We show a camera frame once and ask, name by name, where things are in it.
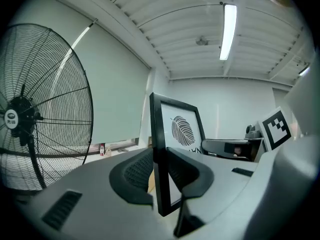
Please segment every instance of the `picture frame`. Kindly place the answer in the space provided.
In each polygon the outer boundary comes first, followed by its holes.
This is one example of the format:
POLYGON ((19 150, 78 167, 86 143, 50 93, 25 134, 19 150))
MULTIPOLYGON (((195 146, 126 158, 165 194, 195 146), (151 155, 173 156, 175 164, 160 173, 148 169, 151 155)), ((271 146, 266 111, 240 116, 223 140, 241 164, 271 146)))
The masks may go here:
MULTIPOLYGON (((180 207, 180 200, 171 203, 163 105, 186 112, 193 112, 195 114, 196 123, 199 130, 198 134, 200 136, 200 142, 205 140, 206 137, 197 107, 154 92, 149 96, 149 100, 154 178, 158 212, 162 216, 166 216, 180 207)), ((204 155, 208 154, 202 149, 201 144, 199 148, 197 148, 197 151, 200 151, 200 153, 204 155)))

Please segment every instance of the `roller blind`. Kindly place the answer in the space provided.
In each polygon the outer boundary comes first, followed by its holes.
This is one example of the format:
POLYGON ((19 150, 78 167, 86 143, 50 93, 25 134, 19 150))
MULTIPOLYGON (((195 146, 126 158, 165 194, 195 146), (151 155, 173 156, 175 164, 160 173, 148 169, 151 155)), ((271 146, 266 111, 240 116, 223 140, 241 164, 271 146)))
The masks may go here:
POLYGON ((149 69, 97 24, 74 50, 92 93, 92 144, 138 138, 149 69))

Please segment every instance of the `fluorescent light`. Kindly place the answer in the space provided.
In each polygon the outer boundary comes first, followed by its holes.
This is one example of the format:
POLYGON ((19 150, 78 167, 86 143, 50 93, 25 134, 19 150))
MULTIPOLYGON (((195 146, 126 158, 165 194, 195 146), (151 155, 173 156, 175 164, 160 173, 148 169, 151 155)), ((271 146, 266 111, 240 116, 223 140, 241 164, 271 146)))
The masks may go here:
POLYGON ((85 35, 85 33, 87 33, 87 31, 90 29, 90 27, 88 26, 82 33, 81 35, 79 35, 79 37, 74 41, 73 45, 71 46, 72 49, 74 49, 77 45, 77 43, 79 43, 80 39, 85 35))
MULTIPOLYGON (((51 86, 51 92, 50 92, 50 99, 54 96, 55 90, 56 90, 56 86, 58 84, 58 80, 60 78, 60 75, 62 73, 62 70, 65 67, 66 62, 68 61, 68 59, 70 58, 70 56, 72 55, 72 50, 76 47, 76 45, 79 43, 79 41, 81 40, 81 38, 88 32, 88 30, 90 29, 90 27, 96 22, 97 20, 94 20, 93 23, 90 24, 90 26, 88 26, 80 35, 79 37, 74 41, 74 43, 72 44, 71 48, 67 51, 66 55, 64 56, 63 60, 61 61, 61 64, 59 66, 59 68, 56 71, 55 77, 53 79, 52 82, 52 86, 51 86)), ((48 102, 48 108, 49 111, 51 110, 51 101, 48 102)))
POLYGON ((308 66, 307 68, 305 68, 304 70, 302 70, 300 73, 299 73, 299 76, 302 77, 305 75, 305 73, 307 73, 309 71, 310 67, 308 66))
POLYGON ((237 6, 232 4, 224 5, 224 29, 223 39, 220 53, 220 60, 228 59, 232 41, 235 36, 236 22, 237 22, 237 6))

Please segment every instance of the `fan stand pole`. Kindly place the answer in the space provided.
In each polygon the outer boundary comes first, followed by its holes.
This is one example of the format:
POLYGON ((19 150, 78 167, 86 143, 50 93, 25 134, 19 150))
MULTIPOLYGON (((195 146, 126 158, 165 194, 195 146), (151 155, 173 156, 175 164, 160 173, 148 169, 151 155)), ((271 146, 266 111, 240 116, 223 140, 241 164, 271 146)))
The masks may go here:
POLYGON ((28 140, 28 148, 30 153, 30 158, 32 162, 32 166, 36 175, 36 178, 38 179, 40 186, 45 189, 47 187, 44 177, 41 174, 41 171, 39 169, 38 163, 37 163, 37 157, 36 157, 36 150, 35 150, 35 140, 33 136, 29 137, 28 140))

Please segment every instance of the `ceiling fixture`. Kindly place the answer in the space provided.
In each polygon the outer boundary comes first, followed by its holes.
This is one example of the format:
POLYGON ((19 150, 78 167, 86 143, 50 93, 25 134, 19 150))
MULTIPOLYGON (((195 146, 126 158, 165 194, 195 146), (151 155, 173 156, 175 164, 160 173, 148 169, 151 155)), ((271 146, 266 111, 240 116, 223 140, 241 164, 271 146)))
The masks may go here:
POLYGON ((198 37, 196 40, 195 40, 195 43, 198 45, 198 46, 207 46, 208 45, 208 40, 202 35, 200 37, 198 37))
POLYGON ((233 4, 225 4, 223 6, 224 12, 224 28, 223 38, 220 53, 220 60, 225 61, 228 59, 232 41, 235 36, 236 22, 237 22, 237 6, 233 4))
POLYGON ((303 69, 300 73, 299 76, 302 77, 304 76, 310 69, 310 66, 307 66, 305 69, 303 69))
POLYGON ((71 45, 71 48, 67 51, 66 55, 64 56, 64 59, 62 60, 58 70, 56 71, 54 80, 52 82, 52 86, 51 86, 51 95, 50 97, 52 98, 54 96, 55 90, 56 90, 56 86, 58 83, 58 80, 60 78, 60 75, 62 73, 62 70, 65 67, 66 62, 70 59, 71 55, 73 55, 73 49, 76 47, 76 45, 79 43, 79 41, 81 40, 81 38, 84 37, 84 35, 88 32, 88 30, 97 22, 97 18, 94 19, 94 21, 85 28, 85 30, 78 36, 78 38, 74 41, 74 43, 71 45))

